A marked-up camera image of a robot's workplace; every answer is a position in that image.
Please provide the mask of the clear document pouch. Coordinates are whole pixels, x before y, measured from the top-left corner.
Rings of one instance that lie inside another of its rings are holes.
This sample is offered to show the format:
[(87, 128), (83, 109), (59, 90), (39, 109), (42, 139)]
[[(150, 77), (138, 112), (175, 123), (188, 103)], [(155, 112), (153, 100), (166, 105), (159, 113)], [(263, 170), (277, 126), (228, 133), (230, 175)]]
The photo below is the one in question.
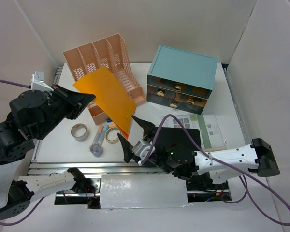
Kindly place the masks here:
[(176, 117), (186, 129), (200, 131), (202, 150), (212, 152), (227, 149), (215, 115), (185, 114)]

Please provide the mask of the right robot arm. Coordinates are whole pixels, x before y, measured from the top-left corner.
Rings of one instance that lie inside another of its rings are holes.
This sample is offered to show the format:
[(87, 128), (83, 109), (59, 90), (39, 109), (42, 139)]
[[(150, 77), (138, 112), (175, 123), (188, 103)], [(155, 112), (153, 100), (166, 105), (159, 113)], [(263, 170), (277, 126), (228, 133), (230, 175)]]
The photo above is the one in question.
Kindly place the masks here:
[(241, 175), (280, 175), (272, 147), (261, 138), (239, 148), (205, 152), (196, 143), (199, 130), (186, 129), (174, 115), (166, 115), (159, 126), (136, 116), (132, 118), (143, 129), (143, 137), (132, 145), (118, 134), (126, 163), (133, 160), (139, 166), (152, 164), (182, 180), (199, 178), (205, 189)]

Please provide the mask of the black clipboard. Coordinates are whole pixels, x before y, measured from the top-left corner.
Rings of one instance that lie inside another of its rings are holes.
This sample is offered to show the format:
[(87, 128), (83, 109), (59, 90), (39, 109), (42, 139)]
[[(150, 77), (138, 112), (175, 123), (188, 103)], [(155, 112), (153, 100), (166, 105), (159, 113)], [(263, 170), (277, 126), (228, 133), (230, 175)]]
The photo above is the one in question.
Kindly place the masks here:
[(167, 151), (177, 144), (193, 151), (198, 150), (182, 128), (168, 127), (161, 128), (154, 147), (156, 150)]

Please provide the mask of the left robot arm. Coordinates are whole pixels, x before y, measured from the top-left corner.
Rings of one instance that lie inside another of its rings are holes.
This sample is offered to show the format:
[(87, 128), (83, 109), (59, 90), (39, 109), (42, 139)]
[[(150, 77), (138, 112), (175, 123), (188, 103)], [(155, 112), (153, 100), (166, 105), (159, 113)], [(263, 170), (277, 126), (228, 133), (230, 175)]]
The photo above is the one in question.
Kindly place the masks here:
[(25, 91), (10, 101), (10, 113), (0, 123), (0, 221), (59, 191), (95, 191), (92, 181), (75, 167), (32, 181), (14, 179), (26, 154), (35, 148), (34, 140), (43, 140), (63, 119), (77, 119), (94, 98), (52, 85), (46, 91)]

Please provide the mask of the orange folder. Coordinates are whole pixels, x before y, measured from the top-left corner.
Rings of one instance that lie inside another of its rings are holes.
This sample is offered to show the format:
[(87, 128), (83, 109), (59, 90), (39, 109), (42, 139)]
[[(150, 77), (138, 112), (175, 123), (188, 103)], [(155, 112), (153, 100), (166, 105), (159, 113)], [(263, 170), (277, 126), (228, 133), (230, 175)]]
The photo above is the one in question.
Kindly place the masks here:
[(96, 98), (93, 102), (112, 119), (125, 139), (128, 139), (131, 116), (137, 105), (107, 67), (102, 66), (86, 74), (73, 86), (81, 93), (94, 94)]

